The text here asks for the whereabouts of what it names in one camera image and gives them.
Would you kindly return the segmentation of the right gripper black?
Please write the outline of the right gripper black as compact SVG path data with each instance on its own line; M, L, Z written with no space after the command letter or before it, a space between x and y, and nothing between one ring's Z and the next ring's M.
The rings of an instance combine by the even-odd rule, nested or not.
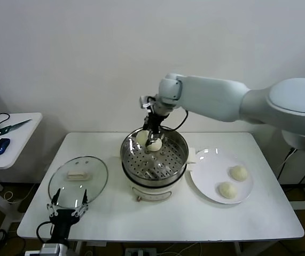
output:
M154 135L155 141L163 141L165 133L159 131L159 126L165 119L166 116L161 116L156 113L148 113L147 116L144 118L143 130L146 133L146 147L148 147L154 142Z

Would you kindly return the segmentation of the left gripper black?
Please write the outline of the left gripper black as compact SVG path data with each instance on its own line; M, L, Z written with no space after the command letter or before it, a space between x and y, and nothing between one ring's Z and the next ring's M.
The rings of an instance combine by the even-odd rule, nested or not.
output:
M50 222L53 224L52 235L48 242L68 242L71 227L79 222L80 217L83 217L89 208L87 190L85 190L81 205L76 207L75 210L57 210L60 190L60 188L57 190L51 199L51 203L46 206L49 212Z

